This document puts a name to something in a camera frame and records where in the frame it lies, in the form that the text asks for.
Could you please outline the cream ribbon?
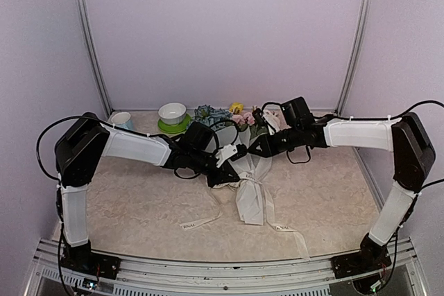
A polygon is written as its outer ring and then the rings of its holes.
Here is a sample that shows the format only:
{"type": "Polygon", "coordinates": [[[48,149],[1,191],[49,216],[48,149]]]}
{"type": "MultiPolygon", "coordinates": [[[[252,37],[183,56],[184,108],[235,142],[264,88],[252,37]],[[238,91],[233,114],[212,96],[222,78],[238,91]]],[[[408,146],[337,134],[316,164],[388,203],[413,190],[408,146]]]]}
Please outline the cream ribbon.
{"type": "Polygon", "coordinates": [[[263,178],[263,175],[253,177],[251,173],[242,172],[237,183],[216,185],[216,188],[227,186],[237,193],[238,213],[244,223],[263,225],[266,221],[276,232],[293,234],[300,258],[310,261],[304,236],[292,227],[275,221],[274,201],[268,189],[261,183],[263,178]]]}

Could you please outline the pink fake rose stem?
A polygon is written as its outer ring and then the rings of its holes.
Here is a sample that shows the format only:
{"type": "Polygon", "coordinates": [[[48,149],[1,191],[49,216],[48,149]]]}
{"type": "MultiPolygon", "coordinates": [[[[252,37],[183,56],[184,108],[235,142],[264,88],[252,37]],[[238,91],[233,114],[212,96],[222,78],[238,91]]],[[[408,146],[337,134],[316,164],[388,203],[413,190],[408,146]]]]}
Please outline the pink fake rose stem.
{"type": "MultiPolygon", "coordinates": [[[[254,107],[251,110],[243,110],[240,114],[233,114],[229,111],[232,114],[232,120],[240,127],[241,131],[242,132],[246,131],[250,134],[250,139],[254,139],[259,136],[256,132],[257,128],[255,127],[255,120],[252,115],[254,109],[256,109],[256,107],[254,107]]],[[[282,124],[281,124],[280,113],[277,110],[270,110],[270,111],[272,111],[272,113],[274,113],[274,115],[276,115],[276,117],[279,118],[280,130],[281,130],[282,124]]]]}

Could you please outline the yellow fake flower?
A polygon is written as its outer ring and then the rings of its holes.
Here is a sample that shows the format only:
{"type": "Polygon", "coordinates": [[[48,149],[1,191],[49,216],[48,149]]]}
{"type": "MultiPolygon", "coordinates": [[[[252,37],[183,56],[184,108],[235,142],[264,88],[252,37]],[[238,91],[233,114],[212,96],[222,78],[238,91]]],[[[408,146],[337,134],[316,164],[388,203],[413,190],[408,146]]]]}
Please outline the yellow fake flower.
{"type": "Polygon", "coordinates": [[[244,109],[244,105],[242,103],[233,103],[230,106],[229,111],[233,114],[240,114],[244,109]]]}

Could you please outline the blue hydrangea fake flower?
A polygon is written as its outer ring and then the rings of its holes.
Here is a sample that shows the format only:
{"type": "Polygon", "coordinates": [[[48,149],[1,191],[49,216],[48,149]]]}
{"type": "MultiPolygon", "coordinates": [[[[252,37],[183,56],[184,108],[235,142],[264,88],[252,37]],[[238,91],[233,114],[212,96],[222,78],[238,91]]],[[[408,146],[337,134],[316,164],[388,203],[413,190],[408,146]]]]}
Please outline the blue hydrangea fake flower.
{"type": "Polygon", "coordinates": [[[213,130],[225,127],[232,119],[232,114],[225,109],[214,108],[211,105],[199,105],[194,110],[192,120],[202,123],[213,130]]]}

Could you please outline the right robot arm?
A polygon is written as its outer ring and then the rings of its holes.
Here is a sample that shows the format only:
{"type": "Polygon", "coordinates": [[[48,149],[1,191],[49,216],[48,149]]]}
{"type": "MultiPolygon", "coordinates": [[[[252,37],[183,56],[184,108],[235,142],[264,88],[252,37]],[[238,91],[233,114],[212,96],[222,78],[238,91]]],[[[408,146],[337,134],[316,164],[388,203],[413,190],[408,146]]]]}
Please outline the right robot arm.
{"type": "Polygon", "coordinates": [[[387,287],[395,272],[398,253],[389,252],[389,243],[398,243],[422,191],[440,181],[430,182],[436,150],[420,117],[409,107],[392,116],[344,117],[339,114],[314,115],[303,97],[278,104],[287,125],[278,129],[266,116],[266,108],[253,110],[253,118],[267,129],[251,144],[248,152],[258,157],[274,157],[295,148],[353,148],[364,175],[380,188],[385,180],[386,197],[379,216],[363,237],[359,249],[333,256],[336,279],[361,276],[357,284],[362,295],[372,295],[387,287]]]}

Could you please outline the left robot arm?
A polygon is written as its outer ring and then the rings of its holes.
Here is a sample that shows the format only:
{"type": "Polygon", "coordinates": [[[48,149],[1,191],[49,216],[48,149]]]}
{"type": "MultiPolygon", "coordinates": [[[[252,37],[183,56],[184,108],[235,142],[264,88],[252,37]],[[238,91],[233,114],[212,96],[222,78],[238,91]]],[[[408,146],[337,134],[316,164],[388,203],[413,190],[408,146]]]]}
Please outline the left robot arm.
{"type": "Polygon", "coordinates": [[[93,180],[121,177],[125,167],[153,171],[161,168],[181,178],[205,176],[208,187],[237,182],[239,175],[229,160],[237,153],[234,143],[222,144],[211,127],[193,122],[184,133],[169,137],[146,134],[100,120],[92,112],[60,119],[37,138],[36,153],[44,135],[61,123],[71,127],[54,147],[56,174],[44,174],[56,182],[56,209],[61,222],[57,261],[68,268],[115,279],[120,259],[92,251],[87,231],[87,188],[93,180]]]}

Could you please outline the green plate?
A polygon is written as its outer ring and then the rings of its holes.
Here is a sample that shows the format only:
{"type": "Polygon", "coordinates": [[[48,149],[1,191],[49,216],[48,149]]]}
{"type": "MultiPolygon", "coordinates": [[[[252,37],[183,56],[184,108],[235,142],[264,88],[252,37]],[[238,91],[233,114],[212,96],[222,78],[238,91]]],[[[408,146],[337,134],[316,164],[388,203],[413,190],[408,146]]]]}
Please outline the green plate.
{"type": "Polygon", "coordinates": [[[189,114],[186,114],[184,120],[179,124],[168,125],[165,122],[163,122],[161,119],[159,119],[157,122],[157,126],[160,129],[160,131],[163,133],[179,134],[181,132],[184,132],[190,123],[191,123],[191,116],[189,114]]]}

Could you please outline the white bowl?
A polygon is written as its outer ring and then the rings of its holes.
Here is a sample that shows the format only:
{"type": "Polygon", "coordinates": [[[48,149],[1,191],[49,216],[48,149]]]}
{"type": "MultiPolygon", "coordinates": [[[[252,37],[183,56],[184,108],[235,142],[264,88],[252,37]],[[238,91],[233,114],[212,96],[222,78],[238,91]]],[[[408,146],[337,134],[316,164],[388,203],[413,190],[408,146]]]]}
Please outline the white bowl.
{"type": "Polygon", "coordinates": [[[178,125],[186,114],[187,108],[182,103],[167,103],[158,110],[160,120],[167,125],[178,125]]]}

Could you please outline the light blue mug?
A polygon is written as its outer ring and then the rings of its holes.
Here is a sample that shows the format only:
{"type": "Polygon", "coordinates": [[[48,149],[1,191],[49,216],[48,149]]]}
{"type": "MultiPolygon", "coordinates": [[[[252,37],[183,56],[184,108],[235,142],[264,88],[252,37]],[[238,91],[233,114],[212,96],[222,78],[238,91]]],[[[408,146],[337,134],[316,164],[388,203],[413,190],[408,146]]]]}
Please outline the light blue mug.
{"type": "Polygon", "coordinates": [[[117,112],[110,117],[111,124],[127,130],[134,130],[133,120],[129,112],[117,112]]]}

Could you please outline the aluminium front rail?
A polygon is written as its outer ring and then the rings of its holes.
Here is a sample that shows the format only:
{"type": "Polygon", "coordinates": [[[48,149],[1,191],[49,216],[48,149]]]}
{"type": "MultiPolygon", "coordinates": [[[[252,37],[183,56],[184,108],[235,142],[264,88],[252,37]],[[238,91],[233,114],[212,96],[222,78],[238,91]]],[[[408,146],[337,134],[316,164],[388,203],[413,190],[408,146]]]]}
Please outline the aluminium front rail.
{"type": "Polygon", "coordinates": [[[58,267],[58,244],[41,240],[20,295],[360,295],[382,280],[376,295],[428,295],[418,257],[409,239],[390,242],[394,266],[358,273],[337,256],[310,260],[205,263],[170,261],[98,252],[98,275],[58,267]]]}

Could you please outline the right aluminium frame post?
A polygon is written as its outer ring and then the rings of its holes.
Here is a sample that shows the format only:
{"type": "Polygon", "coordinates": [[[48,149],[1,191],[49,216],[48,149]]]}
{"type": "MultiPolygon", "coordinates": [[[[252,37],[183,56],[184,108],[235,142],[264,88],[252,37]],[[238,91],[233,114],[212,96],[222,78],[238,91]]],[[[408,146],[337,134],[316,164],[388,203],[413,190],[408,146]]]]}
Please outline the right aluminium frame post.
{"type": "Polygon", "coordinates": [[[352,43],[350,57],[346,68],[345,78],[339,94],[339,99],[336,104],[335,112],[342,115],[347,104],[348,97],[352,89],[352,82],[355,78],[357,65],[361,52],[361,47],[364,41],[365,29],[367,24],[368,13],[370,11],[371,0],[361,0],[359,7],[359,14],[357,19],[357,26],[355,29],[355,36],[352,43]]]}

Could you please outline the aluminium frame post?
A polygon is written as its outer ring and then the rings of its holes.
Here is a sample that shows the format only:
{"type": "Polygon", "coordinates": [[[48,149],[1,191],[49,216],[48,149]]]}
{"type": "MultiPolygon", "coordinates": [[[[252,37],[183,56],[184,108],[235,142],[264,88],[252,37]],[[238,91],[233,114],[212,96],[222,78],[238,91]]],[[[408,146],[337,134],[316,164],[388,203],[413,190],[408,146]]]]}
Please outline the aluminium frame post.
{"type": "Polygon", "coordinates": [[[87,56],[92,70],[92,75],[94,83],[99,93],[99,99],[102,104],[103,110],[106,116],[110,116],[114,112],[112,107],[109,93],[105,85],[105,80],[101,72],[101,67],[99,64],[99,58],[97,55],[96,47],[94,45],[94,38],[92,34],[92,29],[89,22],[87,2],[86,0],[76,0],[76,7],[78,10],[78,16],[80,20],[80,27],[85,41],[85,47],[87,51],[87,56]]]}
{"type": "Polygon", "coordinates": [[[364,41],[365,29],[367,24],[368,13],[370,11],[371,0],[361,0],[359,7],[359,14],[357,19],[357,26],[355,29],[355,36],[352,43],[350,57],[346,68],[345,78],[339,94],[339,99],[336,104],[335,112],[342,115],[347,104],[348,97],[352,89],[352,82],[355,78],[357,65],[361,52],[361,47],[364,41]]]}

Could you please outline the left aluminium frame post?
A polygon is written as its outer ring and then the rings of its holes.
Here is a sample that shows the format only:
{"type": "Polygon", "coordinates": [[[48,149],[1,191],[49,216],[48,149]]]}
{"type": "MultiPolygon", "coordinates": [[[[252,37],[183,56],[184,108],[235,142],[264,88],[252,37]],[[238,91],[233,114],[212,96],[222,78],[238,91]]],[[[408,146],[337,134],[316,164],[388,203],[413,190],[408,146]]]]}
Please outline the left aluminium frame post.
{"type": "Polygon", "coordinates": [[[105,80],[101,72],[101,67],[99,64],[99,58],[97,55],[96,47],[94,45],[94,38],[92,34],[92,29],[89,22],[87,2],[86,0],[76,0],[76,7],[78,10],[78,16],[80,20],[80,27],[85,41],[85,47],[87,51],[87,56],[92,70],[92,75],[94,83],[99,93],[99,99],[102,104],[103,110],[106,116],[110,116],[114,112],[112,107],[109,93],[105,85],[105,80]]]}

